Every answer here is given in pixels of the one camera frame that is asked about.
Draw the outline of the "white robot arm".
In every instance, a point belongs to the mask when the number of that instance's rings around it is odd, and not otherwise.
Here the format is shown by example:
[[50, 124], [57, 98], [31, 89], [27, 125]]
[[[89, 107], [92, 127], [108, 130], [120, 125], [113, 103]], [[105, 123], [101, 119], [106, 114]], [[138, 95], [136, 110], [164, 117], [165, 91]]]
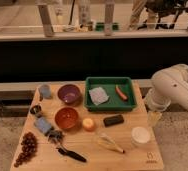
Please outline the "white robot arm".
[[172, 101], [188, 110], [188, 65], [177, 64], [155, 72], [151, 84], [144, 98], [151, 127], [157, 124]]

